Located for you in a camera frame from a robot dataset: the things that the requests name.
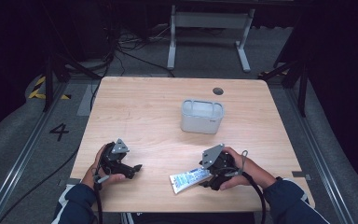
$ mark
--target white bin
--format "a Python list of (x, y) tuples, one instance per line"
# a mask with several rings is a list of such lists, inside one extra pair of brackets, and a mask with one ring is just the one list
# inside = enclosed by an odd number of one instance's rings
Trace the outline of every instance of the white bin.
[(192, 133), (217, 133), (224, 113), (223, 106), (217, 102), (184, 100), (181, 129)]

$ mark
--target white tube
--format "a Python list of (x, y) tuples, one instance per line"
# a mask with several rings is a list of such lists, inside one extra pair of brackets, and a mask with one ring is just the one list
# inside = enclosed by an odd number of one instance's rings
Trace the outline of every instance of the white tube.
[(209, 170), (200, 167), (179, 175), (170, 175), (170, 180), (173, 191), (177, 194), (183, 189), (187, 189), (210, 176)]

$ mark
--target sleeve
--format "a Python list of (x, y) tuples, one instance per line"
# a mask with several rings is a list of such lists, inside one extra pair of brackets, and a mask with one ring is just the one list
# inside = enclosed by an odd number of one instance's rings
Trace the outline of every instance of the sleeve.
[(277, 182), (264, 190), (264, 197), (269, 203), (274, 223), (328, 223), (310, 207), (308, 196), (304, 190), (289, 179), (279, 178)]
[(90, 187), (84, 184), (68, 186), (57, 203), (52, 224), (92, 223), (95, 216), (91, 207), (95, 201)]

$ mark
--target dark background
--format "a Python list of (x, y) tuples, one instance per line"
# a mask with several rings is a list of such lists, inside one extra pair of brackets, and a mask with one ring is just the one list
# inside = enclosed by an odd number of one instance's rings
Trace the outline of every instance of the dark background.
[[(49, 31), (55, 36), (58, 51), (77, 61), (106, 53), (105, 34), (100, 29), (106, 25), (105, 12), (98, 5), (91, 1), (45, 2), (56, 24)], [(321, 2), (301, 17), (279, 62), (299, 58), (307, 62), (324, 113), (358, 173), (358, 1)], [(120, 25), (138, 35), (147, 36), (154, 25), (169, 22), (169, 7), (168, 12), (167, 7), (132, 7), (116, 7), (116, 16), (120, 15)], [(85, 8), (88, 13), (81, 13)], [(297, 18), (297, 13), (258, 10), (254, 26), (294, 26)], [(43, 71), (42, 42), (33, 22), (23, 15), (21, 4), (0, 0), (0, 121), (25, 103), (26, 87)]]

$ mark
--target gray floor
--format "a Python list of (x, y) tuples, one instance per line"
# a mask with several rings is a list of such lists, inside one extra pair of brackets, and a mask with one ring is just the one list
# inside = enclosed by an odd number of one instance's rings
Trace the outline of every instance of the gray floor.
[[(272, 69), (290, 33), (289, 28), (252, 29), (245, 46), (252, 72), (245, 74), (241, 70), (239, 57), (234, 48), (234, 42), (241, 36), (239, 31), (225, 30), (219, 35), (212, 35), (211, 31), (182, 31), (177, 36), (176, 64), (172, 72), (177, 78), (255, 79), (260, 72)], [(159, 42), (151, 43), (142, 49), (128, 51), (128, 53), (151, 63), (166, 66), (168, 46), (168, 40), (161, 39)], [(123, 76), (166, 77), (169, 75), (165, 69), (117, 52), (117, 58), (112, 62), (108, 76), (120, 76), (123, 71)], [(309, 185), (316, 202), (316, 209), (331, 223), (344, 223), (337, 214), (329, 191), (326, 190), (323, 175), (320, 174), (311, 156), (308, 138), (296, 119), (296, 109), (291, 106), (288, 90), (284, 90), (280, 85), (281, 79), (281, 77), (275, 77), (268, 81), (268, 85), (303, 172), (311, 176)], [(37, 80), (38, 77), (30, 83), (24, 93), (26, 97)], [(53, 107), (40, 137), (35, 140), (25, 169), (19, 173), (19, 181), (14, 185), (15, 188), (7, 193), (7, 201), (3, 201), (4, 207), (0, 211), (1, 215), (76, 150), (89, 118), (91, 92), (97, 84), (97, 81), (89, 80), (85, 76), (73, 75), (64, 91), (65, 94), (71, 94), (72, 98), (59, 100)], [(43, 106), (44, 101), (41, 99), (28, 99), (24, 106), (0, 123), (0, 188), (29, 137), (32, 136), (35, 125), (43, 116)], [(358, 175), (342, 152), (310, 84), (307, 92), (306, 113), (306, 122), (310, 125), (317, 145), (337, 182), (342, 199), (350, 211), (352, 221), (348, 223), (358, 223)], [(69, 133), (64, 134), (61, 141), (58, 141), (58, 135), (49, 131), (62, 123), (66, 125), (65, 130)], [(71, 160), (57, 174), (36, 188), (8, 214), (2, 223), (51, 222), (56, 202), (64, 190), (64, 187), (58, 183), (69, 177), (73, 163), (74, 160)], [(117, 214), (105, 214), (105, 223), (118, 223)]]

